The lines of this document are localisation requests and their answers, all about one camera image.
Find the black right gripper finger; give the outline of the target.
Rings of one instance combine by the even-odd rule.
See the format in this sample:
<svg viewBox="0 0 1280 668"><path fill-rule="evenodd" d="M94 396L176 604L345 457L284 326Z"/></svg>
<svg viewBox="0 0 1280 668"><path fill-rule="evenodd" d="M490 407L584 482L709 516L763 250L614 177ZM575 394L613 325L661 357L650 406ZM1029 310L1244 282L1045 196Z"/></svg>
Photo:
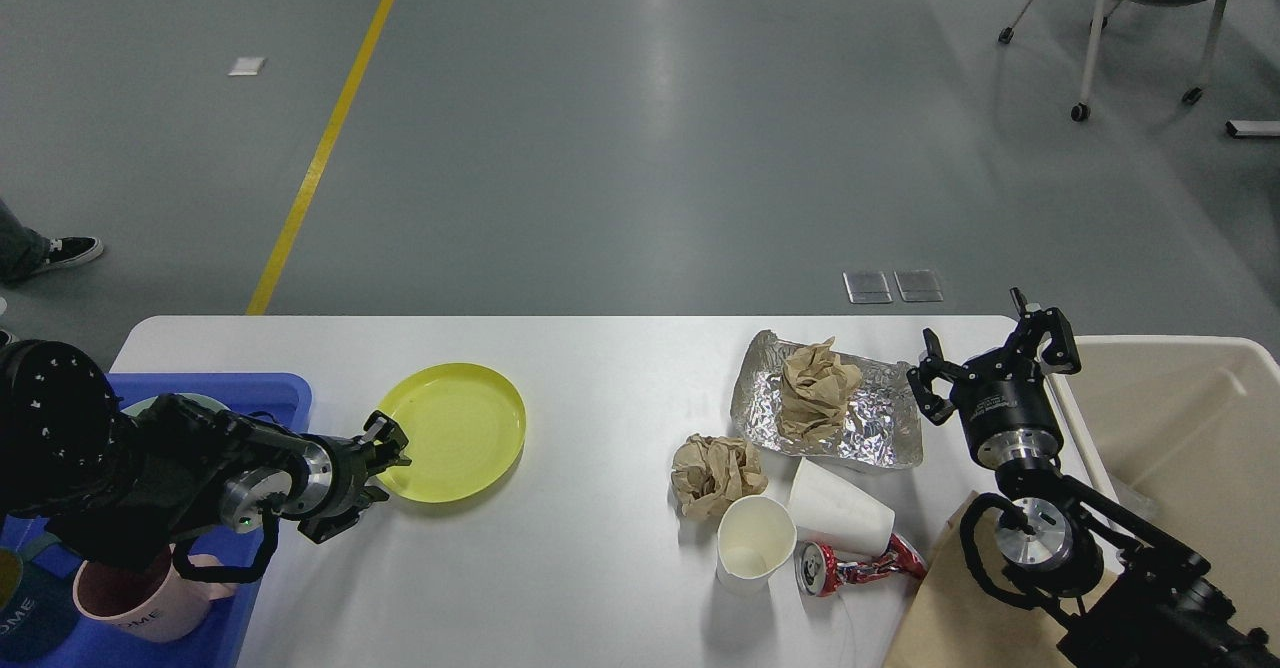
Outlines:
<svg viewBox="0 0 1280 668"><path fill-rule="evenodd" d="M955 404L940 395L933 389L933 383L943 378L955 385L963 383L961 363L952 363L945 358L940 337L932 329L922 331L925 351L916 363L909 369L908 384L918 404L919 412L934 426L941 426L948 421L955 412Z"/></svg>
<svg viewBox="0 0 1280 668"><path fill-rule="evenodd" d="M1018 308L1018 322L1000 348L1002 369L1019 378L1080 372L1082 357L1065 314L1029 302L1019 288L1011 288L1010 296Z"/></svg>

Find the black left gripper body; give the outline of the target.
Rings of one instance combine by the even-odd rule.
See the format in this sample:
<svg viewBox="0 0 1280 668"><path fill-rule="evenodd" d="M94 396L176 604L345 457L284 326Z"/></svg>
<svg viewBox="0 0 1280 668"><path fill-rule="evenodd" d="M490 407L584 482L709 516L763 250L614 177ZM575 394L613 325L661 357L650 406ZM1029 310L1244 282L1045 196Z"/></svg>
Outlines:
<svg viewBox="0 0 1280 668"><path fill-rule="evenodd" d="M358 436L305 435L307 477L296 498L296 521L332 516L355 502L369 476L358 458Z"/></svg>

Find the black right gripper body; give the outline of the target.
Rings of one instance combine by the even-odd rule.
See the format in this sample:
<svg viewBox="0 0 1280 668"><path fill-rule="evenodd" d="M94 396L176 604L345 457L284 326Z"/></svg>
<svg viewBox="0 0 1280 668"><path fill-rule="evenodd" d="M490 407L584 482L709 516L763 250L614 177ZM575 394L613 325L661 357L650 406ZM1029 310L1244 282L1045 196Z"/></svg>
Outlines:
<svg viewBox="0 0 1280 668"><path fill-rule="evenodd" d="M998 468L1020 458L1053 459L1064 439L1041 363L1025 354L977 354L950 393L972 459Z"/></svg>

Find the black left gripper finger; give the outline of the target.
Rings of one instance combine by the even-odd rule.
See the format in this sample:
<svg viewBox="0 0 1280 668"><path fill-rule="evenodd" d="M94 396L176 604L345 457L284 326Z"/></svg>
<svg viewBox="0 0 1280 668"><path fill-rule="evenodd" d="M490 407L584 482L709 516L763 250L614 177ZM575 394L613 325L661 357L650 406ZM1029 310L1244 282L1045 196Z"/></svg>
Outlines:
<svg viewBox="0 0 1280 668"><path fill-rule="evenodd" d="M298 531L311 543L323 544L355 527L371 505L387 502L389 497L389 491L381 488L362 486L349 507L342 508L332 516L302 520L298 523Z"/></svg>
<svg viewBox="0 0 1280 668"><path fill-rule="evenodd" d="M378 476L392 467L412 465L406 450L410 439L403 427L383 410L374 410L369 416L364 434L358 436L358 458L364 463L366 476Z"/></svg>

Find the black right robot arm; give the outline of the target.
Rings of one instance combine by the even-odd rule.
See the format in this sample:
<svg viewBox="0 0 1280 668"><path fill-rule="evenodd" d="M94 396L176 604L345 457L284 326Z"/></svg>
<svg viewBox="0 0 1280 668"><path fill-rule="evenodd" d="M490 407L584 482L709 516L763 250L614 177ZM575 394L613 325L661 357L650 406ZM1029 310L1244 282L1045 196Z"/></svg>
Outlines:
<svg viewBox="0 0 1280 668"><path fill-rule="evenodd" d="M954 363L936 331L908 371L920 413L960 418L968 453L995 475L963 512L965 566L988 596L1043 610L1076 667L1275 667L1261 627L1234 628L1210 562L1102 491L1062 472L1065 440L1044 389L1082 358L1060 308L1010 290L1018 322L1002 346Z"/></svg>

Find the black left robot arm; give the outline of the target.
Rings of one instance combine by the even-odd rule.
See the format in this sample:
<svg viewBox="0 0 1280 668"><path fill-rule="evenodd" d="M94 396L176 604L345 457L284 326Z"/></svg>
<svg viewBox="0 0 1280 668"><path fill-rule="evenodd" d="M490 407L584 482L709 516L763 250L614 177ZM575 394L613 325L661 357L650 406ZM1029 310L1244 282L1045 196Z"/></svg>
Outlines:
<svg viewBox="0 0 1280 668"><path fill-rule="evenodd" d="M86 561L184 580L252 584L282 521L320 544L356 526L410 466L410 436L376 410L358 436L297 434L256 415L156 395L137 416L88 354L56 340L3 346L3 513L44 517Z"/></svg>

